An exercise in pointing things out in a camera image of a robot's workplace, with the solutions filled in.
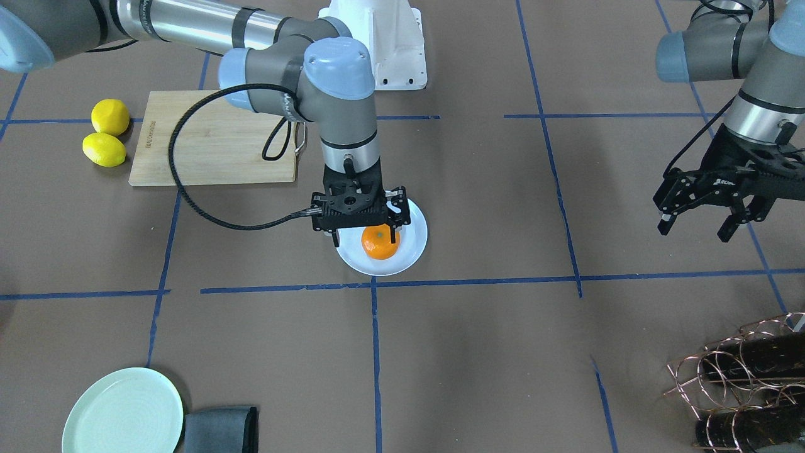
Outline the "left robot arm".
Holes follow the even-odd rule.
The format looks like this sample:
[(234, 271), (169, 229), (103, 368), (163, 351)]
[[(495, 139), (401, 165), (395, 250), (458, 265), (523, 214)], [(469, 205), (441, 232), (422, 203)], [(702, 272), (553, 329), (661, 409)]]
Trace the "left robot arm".
[(669, 163), (653, 203), (658, 231), (702, 204), (730, 213), (717, 236), (764, 221), (779, 199), (804, 197), (803, 149), (791, 139), (803, 126), (803, 2), (776, 15), (771, 1), (701, 1), (684, 31), (661, 38), (658, 78), (668, 82), (742, 80), (737, 94), (708, 121), (719, 127), (701, 166)]

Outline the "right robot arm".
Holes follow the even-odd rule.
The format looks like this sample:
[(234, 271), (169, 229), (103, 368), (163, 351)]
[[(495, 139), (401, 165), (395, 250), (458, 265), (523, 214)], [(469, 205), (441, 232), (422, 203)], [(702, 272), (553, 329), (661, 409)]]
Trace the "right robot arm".
[[(375, 81), (370, 52), (342, 20), (312, 21), (216, 1), (3, 1), (2, 69), (51, 68), (121, 40), (180, 43), (218, 54), (219, 90), (190, 107), (169, 140), (169, 167), (179, 195), (201, 217), (233, 230), (264, 230), (310, 217), (333, 237), (347, 228), (386, 226), (394, 240), (411, 223), (406, 189), (386, 191), (380, 169)], [(195, 112), (224, 98), (257, 114), (317, 123), (324, 192), (308, 209), (270, 223), (236, 225), (194, 203), (179, 180), (174, 146)]]

